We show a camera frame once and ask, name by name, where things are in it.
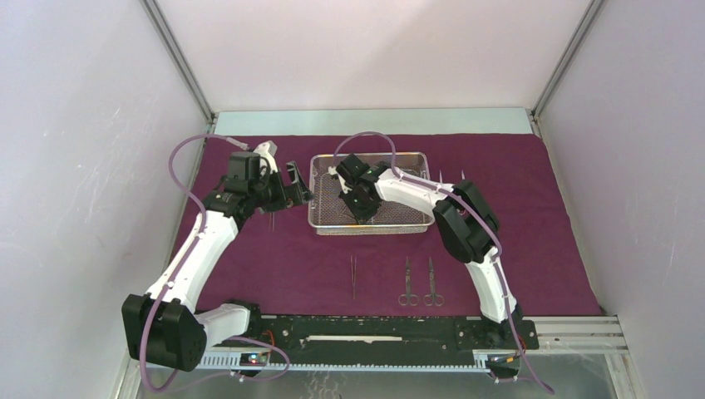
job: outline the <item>wire mesh tray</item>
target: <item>wire mesh tray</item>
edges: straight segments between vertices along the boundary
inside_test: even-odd
[[[392,160],[391,153],[355,154],[370,165]],[[338,161],[347,154],[339,154]],[[395,202],[383,201],[377,214],[366,224],[357,224],[340,194],[340,181],[328,173],[333,155],[316,155],[311,159],[309,186],[313,201],[308,204],[308,223],[319,235],[412,234],[423,233],[433,218],[416,209]],[[405,173],[428,178],[428,162],[421,152],[398,152],[397,167]]]

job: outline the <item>forceps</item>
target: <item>forceps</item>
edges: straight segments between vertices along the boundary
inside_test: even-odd
[[[402,306],[416,306],[418,305],[418,295],[412,293],[412,267],[409,264],[409,258],[407,258],[407,293],[399,295],[399,304]]]
[[[423,304],[426,306],[441,306],[446,299],[443,295],[436,293],[436,275],[433,273],[433,262],[431,258],[428,259],[428,281],[431,282],[431,293],[427,293],[423,296]]]

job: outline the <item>white panel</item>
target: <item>white panel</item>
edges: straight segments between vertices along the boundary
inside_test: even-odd
[[[105,397],[205,122],[139,2],[0,9],[0,396]]]
[[[532,107],[589,0],[165,0],[216,111]]]
[[[705,3],[607,2],[542,116],[648,397],[702,397]]]

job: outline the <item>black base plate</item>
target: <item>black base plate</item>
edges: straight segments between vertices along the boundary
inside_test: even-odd
[[[276,346],[292,364],[350,366],[473,366],[478,349],[515,350],[491,323],[464,317],[263,316]],[[527,349],[538,349],[534,322],[521,320],[517,332]],[[312,335],[400,337],[398,341],[309,341]],[[242,346],[224,342],[221,346]],[[272,352],[272,362],[283,359]]]

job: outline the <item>purple fabric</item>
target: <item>purple fabric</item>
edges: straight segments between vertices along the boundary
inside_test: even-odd
[[[398,151],[426,154],[431,178],[459,181],[461,170],[480,188],[500,219],[502,265],[512,293],[527,315],[600,315],[570,228],[543,143],[533,135],[394,135]],[[308,182],[311,158],[333,153],[336,136],[237,137],[251,146],[273,140],[280,167],[295,160]],[[222,140],[206,145],[194,192],[205,197],[237,149]],[[354,140],[343,152],[388,152],[378,137]],[[198,309],[229,299],[258,303],[264,313],[348,316],[478,316],[480,303],[466,268],[443,248],[435,225],[424,234],[320,236],[308,208],[255,215],[225,250],[200,295]],[[198,213],[189,202],[178,246]],[[352,299],[350,255],[357,256],[357,299]],[[404,263],[412,262],[412,292],[429,292],[433,258],[441,307],[402,307]]]

